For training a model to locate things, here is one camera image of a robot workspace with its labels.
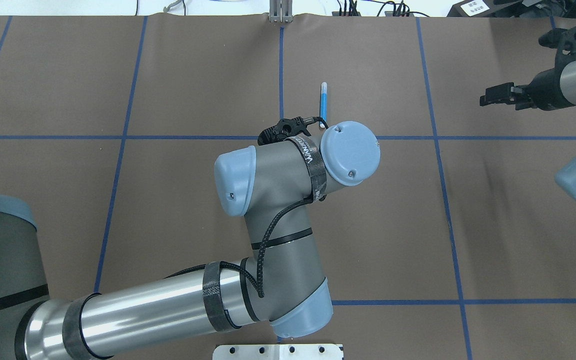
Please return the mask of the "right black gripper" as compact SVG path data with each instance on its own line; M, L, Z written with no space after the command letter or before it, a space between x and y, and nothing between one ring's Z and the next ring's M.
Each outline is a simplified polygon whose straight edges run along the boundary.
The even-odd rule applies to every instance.
M562 69L552 68L538 73L530 84L524 88L514 83L503 83L492 86L485 90L485 95L480 96L480 107L489 105L516 105L521 102L521 96L528 97L526 109L540 109L542 111L554 111L569 107L561 89Z

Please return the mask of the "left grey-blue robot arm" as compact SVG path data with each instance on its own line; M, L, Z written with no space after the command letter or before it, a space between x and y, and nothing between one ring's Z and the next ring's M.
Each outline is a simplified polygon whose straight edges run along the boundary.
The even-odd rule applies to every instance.
M41 251L29 205L0 194L0 360L109 360L153 344L228 333L268 321L275 335L305 337L333 315L306 205L370 177L381 157L365 125L343 121L320 136L266 129L258 145L214 164L222 209L244 217L249 257L213 260L146 284L147 265L197 259L206 243L173 210L139 220L135 246L122 250L123 279L76 300L50 296L43 259L73 271L84 253L52 239Z

